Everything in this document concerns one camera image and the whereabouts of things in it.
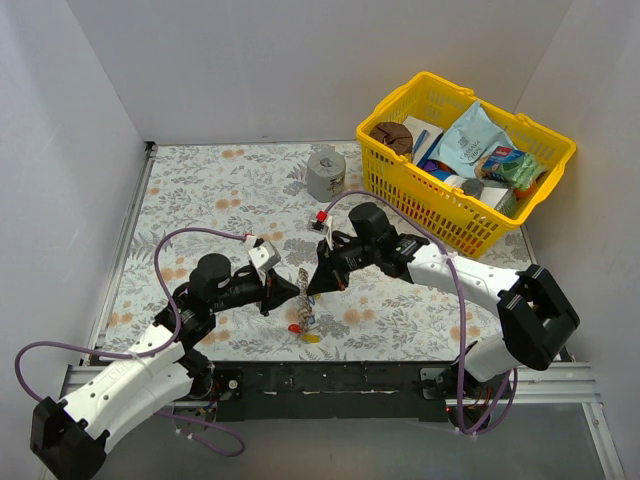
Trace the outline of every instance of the floral tablecloth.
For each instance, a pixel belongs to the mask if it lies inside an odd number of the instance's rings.
[[[313,273],[321,239],[307,231],[310,214],[326,204],[307,193],[305,165],[314,151],[330,148],[347,160],[346,189],[362,188],[360,148],[352,142],[160,147],[103,348],[123,351],[166,305],[153,269],[153,252],[166,234],[185,226],[270,240],[282,261],[276,267],[294,282],[298,268]],[[347,197],[333,210],[334,228],[352,233],[347,214],[367,201]],[[413,229],[385,208],[401,232]],[[236,268],[248,263],[241,242],[201,233],[175,237],[162,252],[162,275],[173,290],[188,279],[198,259],[223,253]],[[522,233],[505,235],[481,261],[522,269],[530,262]],[[305,343],[287,330],[297,320],[298,299],[263,317],[254,305],[218,316],[218,326],[199,345],[211,360],[451,360],[459,349],[456,297],[434,288],[392,280],[375,267],[351,274],[350,287],[316,300],[313,333]],[[474,305],[467,310],[469,341],[499,331],[498,320]]]

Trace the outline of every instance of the gray wall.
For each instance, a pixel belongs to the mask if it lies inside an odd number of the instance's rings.
[[[511,110],[570,0],[69,0],[158,143],[354,138],[431,70]]]
[[[0,476],[32,479],[28,342],[86,344],[144,145],[64,0],[0,0]],[[78,355],[25,359],[41,395]]]
[[[575,0],[518,105],[578,143],[529,230],[582,317],[571,347],[598,375],[630,479],[640,478],[639,92],[638,2]]]

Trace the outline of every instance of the yellow object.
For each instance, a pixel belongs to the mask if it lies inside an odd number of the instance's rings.
[[[305,333],[302,335],[302,339],[307,343],[318,343],[320,341],[320,337],[312,333]]]
[[[575,142],[522,113],[513,115],[481,100],[487,115],[509,134],[516,147],[534,154],[547,167],[537,190],[518,201],[513,218],[509,218],[416,167],[406,155],[396,155],[369,132],[380,122],[402,123],[409,115],[447,129],[476,100],[473,90],[422,72],[391,92],[356,129],[362,146],[365,188],[473,258],[482,255],[504,233],[522,225],[534,207],[547,198],[575,153]]]

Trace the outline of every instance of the wire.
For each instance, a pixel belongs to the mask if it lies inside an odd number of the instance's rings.
[[[464,303],[464,292],[462,290],[462,285],[460,284],[460,278],[458,277],[458,272],[456,271],[456,267],[455,267],[455,264],[453,263],[453,260],[450,257],[448,257],[447,249],[445,248],[444,243],[442,243],[442,241],[438,237],[436,237],[434,234],[427,231],[421,225],[417,224],[413,219],[408,217],[404,212],[402,212],[399,208],[397,208],[391,202],[389,202],[385,198],[382,198],[379,195],[376,195],[375,193],[371,193],[366,190],[350,190],[348,192],[342,193],[341,195],[338,195],[336,198],[334,198],[331,201],[331,203],[327,206],[327,208],[324,209],[324,212],[329,213],[329,211],[336,205],[336,203],[338,203],[344,197],[347,197],[349,195],[367,195],[369,197],[373,197],[376,200],[384,203],[386,206],[388,206],[394,212],[396,212],[400,217],[402,217],[405,221],[407,221],[413,228],[418,230],[418,232],[420,232],[422,235],[428,238],[431,242],[433,242],[436,245],[436,247],[438,247],[438,250],[440,250],[440,253],[442,253],[443,255],[447,255],[446,263],[447,263],[447,266],[449,267],[449,270],[451,271],[453,284],[456,289],[456,294],[458,295],[458,302],[460,303],[460,354],[458,356],[458,371],[464,372],[464,360],[465,360],[465,354],[466,354],[465,345],[467,343],[467,311]],[[464,375],[458,375],[458,383],[456,387],[457,389],[456,409],[457,409],[457,415],[458,415],[458,425],[462,433],[466,435],[473,435],[474,433],[477,433],[477,434],[487,433],[493,430],[495,427],[497,427],[504,420],[504,418],[506,417],[506,414],[511,409],[511,405],[513,404],[513,399],[515,398],[516,388],[518,385],[518,372],[515,368],[512,371],[513,371],[513,386],[511,389],[511,395],[509,397],[507,406],[505,407],[504,412],[502,413],[500,418],[498,418],[498,420],[496,420],[495,422],[493,422],[491,425],[489,425],[487,428],[483,430],[480,430],[480,428],[482,428],[482,424],[489,417],[489,415],[491,415],[491,413],[496,409],[496,407],[498,406],[498,402],[500,401],[500,398],[502,398],[502,395],[504,394],[504,391],[507,388],[507,385],[509,384],[509,376],[511,374],[511,370],[505,374],[504,379],[502,380],[502,383],[500,384],[500,387],[496,392],[496,396],[493,399],[493,402],[491,402],[491,405],[489,405],[489,408],[487,408],[486,412],[480,417],[480,419],[471,428],[467,428],[464,423],[464,414],[463,414]]]
[[[244,235],[235,235],[233,233],[220,232],[218,230],[213,230],[210,228],[203,228],[203,227],[187,227],[187,228],[181,228],[179,230],[175,230],[167,234],[162,240],[160,240],[160,243],[158,243],[158,246],[156,247],[155,253],[153,255],[153,267],[156,271],[156,277],[158,277],[158,282],[160,283],[160,287],[162,288],[162,291],[164,292],[164,294],[167,296],[167,299],[169,300],[169,305],[171,306],[171,310],[173,311],[173,314],[176,319],[176,328],[173,331],[171,338],[167,340],[164,344],[152,350],[138,353],[137,357],[150,357],[152,355],[155,355],[156,353],[163,351],[164,349],[168,348],[178,338],[178,335],[180,334],[182,319],[180,317],[180,311],[178,310],[178,306],[176,305],[176,302],[173,300],[173,297],[171,296],[171,292],[169,291],[169,287],[167,286],[166,282],[162,278],[162,274],[160,272],[160,252],[162,251],[162,247],[164,247],[164,245],[169,240],[171,240],[176,235],[179,235],[181,233],[186,233],[186,232],[210,233],[212,235],[218,235],[220,237],[230,238],[232,240],[240,240],[240,241],[244,241],[245,239]],[[100,357],[113,358],[116,360],[130,360],[134,358],[132,355],[128,353],[106,352],[103,350],[94,350],[92,348],[78,347],[76,345],[70,345],[68,343],[52,342],[49,340],[33,342],[28,345],[25,345],[16,354],[16,358],[13,362],[13,366],[16,373],[16,378],[18,379],[18,383],[20,383],[20,385],[22,386],[24,391],[27,393],[27,395],[33,398],[36,402],[42,401],[42,397],[40,397],[35,391],[33,391],[33,389],[29,387],[29,385],[25,381],[24,375],[22,374],[22,369],[20,367],[20,361],[22,360],[22,357],[24,356],[25,353],[37,347],[60,348],[63,350],[70,350],[72,352],[86,353],[89,355],[98,355]]]
[[[155,413],[155,415],[158,415],[159,417],[165,417],[165,418],[170,418],[170,419],[174,420],[174,425],[175,425],[175,420],[182,420],[184,422],[197,423],[198,425],[203,425],[205,427],[212,428],[214,430],[218,430],[220,432],[223,432],[223,433],[226,433],[228,435],[231,435],[240,444],[240,448],[238,450],[236,450],[236,451],[224,450],[224,449],[222,449],[220,447],[216,447],[214,444],[212,444],[211,442],[209,442],[208,440],[204,439],[203,437],[201,437],[199,435],[195,435],[192,432],[189,432],[189,431],[186,431],[186,430],[177,429],[177,430],[180,431],[180,433],[186,435],[189,438],[192,438],[193,440],[195,440],[198,443],[201,443],[202,445],[204,445],[208,449],[214,451],[215,453],[217,453],[219,455],[222,455],[223,457],[237,457],[238,455],[241,455],[245,451],[246,445],[244,443],[244,439],[233,428],[225,427],[224,425],[220,425],[218,423],[211,423],[211,422],[207,422],[205,420],[200,420],[199,418],[187,417],[186,415],[176,415],[175,413],[169,413],[169,412],[167,412],[165,410],[158,410]]]

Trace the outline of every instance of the gray cylinder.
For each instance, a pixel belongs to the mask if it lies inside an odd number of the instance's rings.
[[[321,150],[307,162],[307,190],[319,202],[330,202],[344,189],[347,162],[333,150]]]

